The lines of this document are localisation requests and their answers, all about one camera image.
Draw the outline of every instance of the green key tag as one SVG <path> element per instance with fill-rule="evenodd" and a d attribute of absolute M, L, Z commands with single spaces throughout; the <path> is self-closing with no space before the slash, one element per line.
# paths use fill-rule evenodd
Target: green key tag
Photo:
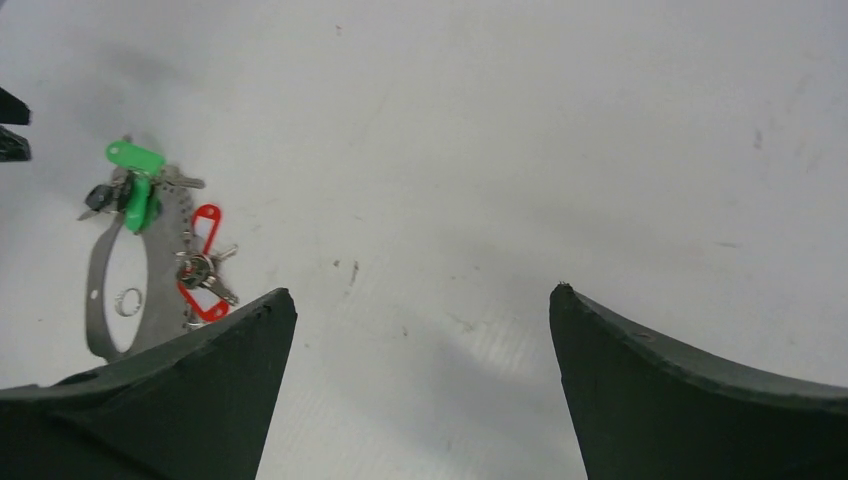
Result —
<path fill-rule="evenodd" d="M 133 233 L 147 228 L 159 213 L 159 200 L 153 192 L 151 179 L 159 176 L 165 157 L 150 150 L 119 140 L 106 147 L 106 158 L 119 167 L 139 173 L 133 179 L 124 226 Z"/>
<path fill-rule="evenodd" d="M 150 177 L 158 176 L 165 166 L 165 157 L 162 155 L 123 140 L 112 142 L 106 147 L 106 158 L 119 167 Z"/>
<path fill-rule="evenodd" d="M 150 179 L 142 175 L 135 177 L 130 201 L 124 212 L 124 226 L 133 233 L 140 232 L 147 223 L 147 205 L 151 190 Z"/>

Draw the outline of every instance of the black object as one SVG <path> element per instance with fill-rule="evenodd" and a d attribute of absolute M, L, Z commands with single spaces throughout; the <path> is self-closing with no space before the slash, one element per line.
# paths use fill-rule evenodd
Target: black object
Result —
<path fill-rule="evenodd" d="M 0 162 L 25 162 L 31 158 L 29 141 L 0 126 Z"/>
<path fill-rule="evenodd" d="M 115 187 L 112 185 L 98 185 L 91 189 L 85 197 L 85 206 L 99 212 L 115 201 Z"/>
<path fill-rule="evenodd" d="M 129 170 L 126 177 L 118 185 L 101 184 L 88 192 L 85 197 L 85 206 L 95 212 L 100 212 L 113 202 L 116 202 L 115 209 L 118 212 L 124 212 L 127 209 L 127 204 L 132 197 L 132 189 L 136 174 Z"/>
<path fill-rule="evenodd" d="M 29 123 L 29 107 L 0 88 L 0 124 L 29 125 Z M 0 126 L 0 162 L 24 162 L 31 158 L 32 152 L 27 139 Z"/>
<path fill-rule="evenodd" d="M 710 355 L 568 285 L 550 322 L 590 480 L 848 478 L 848 389 Z"/>
<path fill-rule="evenodd" d="M 0 391 L 0 478 L 254 478 L 296 319 L 278 289 L 126 360 Z"/>
<path fill-rule="evenodd" d="M 29 125 L 29 107 L 17 97 L 0 88 L 0 124 Z"/>

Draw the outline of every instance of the hole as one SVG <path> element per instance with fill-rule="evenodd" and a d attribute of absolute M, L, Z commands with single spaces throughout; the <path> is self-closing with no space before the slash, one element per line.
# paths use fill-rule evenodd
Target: hole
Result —
<path fill-rule="evenodd" d="M 105 287 L 99 292 L 106 305 L 106 325 L 109 336 L 119 352 L 127 351 L 132 346 L 138 333 L 138 327 L 144 316 L 146 294 L 135 296 L 135 292 L 125 292 L 129 287 L 147 286 L 147 252 L 144 241 L 140 236 L 132 235 L 129 230 L 121 229 L 112 248 L 112 255 L 106 267 Z M 125 292 L 123 300 L 124 311 L 138 311 L 128 317 L 118 314 L 115 301 L 120 293 Z"/>

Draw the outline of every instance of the stain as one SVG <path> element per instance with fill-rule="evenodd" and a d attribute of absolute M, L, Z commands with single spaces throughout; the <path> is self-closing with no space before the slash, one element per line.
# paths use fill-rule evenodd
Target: stain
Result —
<path fill-rule="evenodd" d="M 825 59 L 825 54 L 813 52 L 811 50 L 804 50 L 803 57 L 807 60 L 818 62 Z"/>
<path fill-rule="evenodd" d="M 445 313 L 447 313 L 447 315 L 451 318 L 451 320 L 453 320 L 454 322 L 456 322 L 460 326 L 462 326 L 462 333 L 471 333 L 471 332 L 474 331 L 474 324 L 472 324 L 471 322 L 466 322 L 465 320 L 459 318 L 458 316 L 456 316 L 456 315 L 454 315 L 450 312 L 445 312 Z"/>
<path fill-rule="evenodd" d="M 726 247 L 726 248 L 742 248 L 742 244 L 741 244 L 741 243 L 734 243 L 734 242 L 713 242 L 713 243 L 715 243 L 715 244 L 716 244 L 716 245 L 718 245 L 719 247 Z"/>
<path fill-rule="evenodd" d="M 823 152 L 816 152 L 815 155 L 810 157 L 810 161 L 807 163 L 807 173 L 813 173 L 819 168 L 819 163 L 824 158 Z"/>
<path fill-rule="evenodd" d="M 798 146 L 795 147 L 795 158 L 801 158 L 801 155 L 804 155 L 804 150 L 807 149 L 807 141 L 799 140 Z"/>
<path fill-rule="evenodd" d="M 354 260 L 353 262 L 353 273 L 350 274 L 350 286 L 356 282 L 356 276 L 359 275 L 359 262 Z"/>
<path fill-rule="evenodd" d="M 807 89 L 810 87 L 810 82 L 813 81 L 813 76 L 811 74 L 806 74 L 798 80 L 798 83 L 795 84 L 795 89 L 792 91 L 792 94 L 789 95 L 789 98 L 786 100 L 786 113 L 792 113 L 795 110 L 795 106 L 798 103 L 798 100 L 807 93 Z"/>

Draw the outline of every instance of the mark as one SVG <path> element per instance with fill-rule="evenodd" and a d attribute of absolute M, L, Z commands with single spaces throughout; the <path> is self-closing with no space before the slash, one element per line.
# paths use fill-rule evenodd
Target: mark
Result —
<path fill-rule="evenodd" d="M 772 114 L 769 114 L 769 130 L 772 132 L 779 132 L 783 130 L 783 127 L 781 127 L 780 124 L 777 123 L 777 119 L 774 118 L 774 115 Z"/>
<path fill-rule="evenodd" d="M 801 140 L 798 142 L 798 146 L 795 147 L 795 158 L 801 158 L 801 155 L 804 154 L 804 150 L 807 149 L 807 141 Z"/>
<path fill-rule="evenodd" d="M 386 102 L 389 100 L 389 97 L 394 92 L 396 86 L 397 79 L 393 79 L 392 83 L 390 83 L 386 90 L 383 92 L 383 96 L 380 97 L 380 101 L 377 104 L 377 108 L 375 108 L 371 115 L 368 117 L 368 119 L 363 122 L 362 128 L 359 130 L 359 133 L 356 135 L 356 138 L 350 141 L 350 146 L 354 146 L 356 145 L 356 143 L 365 140 L 365 138 L 368 136 L 368 131 L 371 129 L 371 125 L 383 113 L 383 108 L 386 106 Z"/>
<path fill-rule="evenodd" d="M 742 244 L 741 244 L 741 243 L 734 243 L 734 242 L 713 242 L 713 243 L 715 243 L 715 244 L 716 244 L 716 245 L 718 245 L 719 247 L 727 247 L 727 248 L 742 248 Z"/>
<path fill-rule="evenodd" d="M 818 62 L 820 60 L 825 59 L 825 55 L 823 53 L 813 52 L 811 50 L 804 50 L 803 56 L 807 60 L 812 60 L 814 62 Z"/>
<path fill-rule="evenodd" d="M 786 100 L 786 113 L 792 113 L 798 100 L 807 93 L 807 88 L 809 88 L 812 81 L 813 76 L 809 73 L 798 80 L 798 83 L 795 84 L 795 90 L 792 91 L 792 95 Z"/>
<path fill-rule="evenodd" d="M 459 325 L 462 326 L 462 333 L 471 333 L 471 332 L 474 331 L 474 324 L 472 324 L 471 322 L 466 322 L 465 320 L 459 318 L 458 316 L 456 316 L 456 315 L 454 315 L 450 312 L 445 312 L 445 313 L 448 314 L 448 316 L 451 318 L 451 320 L 453 320 L 454 322 L 456 322 L 456 323 L 458 323 Z"/>
<path fill-rule="evenodd" d="M 354 282 L 356 282 L 356 276 L 359 274 L 359 262 L 354 260 L 353 262 L 353 273 L 350 274 L 350 286 L 352 287 Z"/>
<path fill-rule="evenodd" d="M 807 163 L 807 173 L 815 172 L 819 168 L 822 158 L 824 158 L 823 152 L 816 152 L 815 155 L 810 157 L 810 161 Z"/>

